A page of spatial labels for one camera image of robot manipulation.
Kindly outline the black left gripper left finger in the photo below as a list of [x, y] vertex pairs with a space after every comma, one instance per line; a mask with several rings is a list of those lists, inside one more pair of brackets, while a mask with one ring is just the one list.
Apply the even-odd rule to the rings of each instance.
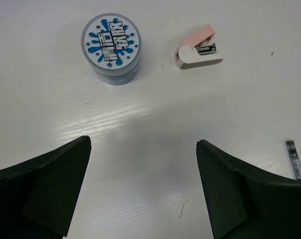
[[91, 149], [91, 139], [81, 136], [0, 170], [0, 239], [66, 237]]

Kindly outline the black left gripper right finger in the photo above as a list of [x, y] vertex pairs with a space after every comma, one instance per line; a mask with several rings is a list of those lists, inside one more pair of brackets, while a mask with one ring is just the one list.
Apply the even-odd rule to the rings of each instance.
[[301, 181], [240, 160], [206, 140], [197, 162], [213, 237], [301, 239]]

